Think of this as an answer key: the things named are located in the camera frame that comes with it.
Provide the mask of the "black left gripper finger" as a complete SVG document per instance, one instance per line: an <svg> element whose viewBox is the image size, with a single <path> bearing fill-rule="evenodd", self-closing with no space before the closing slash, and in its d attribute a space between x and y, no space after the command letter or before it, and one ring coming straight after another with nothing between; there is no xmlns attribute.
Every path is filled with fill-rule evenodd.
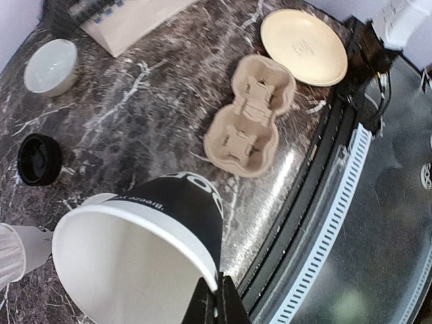
<svg viewBox="0 0 432 324"><path fill-rule="evenodd" d="M182 324L251 324L232 278L219 275L218 284L211 292L203 278L197 281Z"/></svg>

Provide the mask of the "black and white paper cup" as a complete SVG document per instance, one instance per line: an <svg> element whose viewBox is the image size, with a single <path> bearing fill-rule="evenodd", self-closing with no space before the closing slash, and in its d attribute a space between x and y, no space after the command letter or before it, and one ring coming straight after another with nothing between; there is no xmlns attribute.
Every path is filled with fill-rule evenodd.
<svg viewBox="0 0 432 324"><path fill-rule="evenodd" d="M200 279L217 291L222 231L215 186L179 171L69 211L53 234L53 262L95 323L180 323Z"/></svg>

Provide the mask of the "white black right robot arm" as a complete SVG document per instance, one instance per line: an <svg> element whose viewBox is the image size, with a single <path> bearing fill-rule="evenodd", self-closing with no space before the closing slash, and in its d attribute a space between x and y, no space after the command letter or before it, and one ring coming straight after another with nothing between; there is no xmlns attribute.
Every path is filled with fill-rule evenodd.
<svg viewBox="0 0 432 324"><path fill-rule="evenodd" d="M386 49L400 51L430 15L431 0L393 0L372 18L372 27Z"/></svg>

